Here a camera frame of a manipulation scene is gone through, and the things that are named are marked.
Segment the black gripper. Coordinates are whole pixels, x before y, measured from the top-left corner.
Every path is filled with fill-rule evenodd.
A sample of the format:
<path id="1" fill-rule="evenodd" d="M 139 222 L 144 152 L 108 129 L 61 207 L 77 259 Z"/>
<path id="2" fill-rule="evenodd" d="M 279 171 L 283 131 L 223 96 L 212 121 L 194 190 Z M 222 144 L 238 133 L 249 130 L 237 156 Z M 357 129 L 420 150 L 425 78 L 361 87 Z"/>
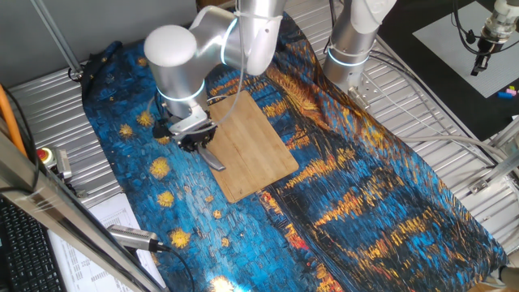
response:
<path id="1" fill-rule="evenodd" d="M 210 125 L 205 125 L 201 128 L 202 132 L 199 134 L 186 135 L 180 142 L 178 147 L 186 152 L 199 153 L 199 147 L 210 148 L 215 144 L 214 135 L 216 128 L 209 130 Z"/>

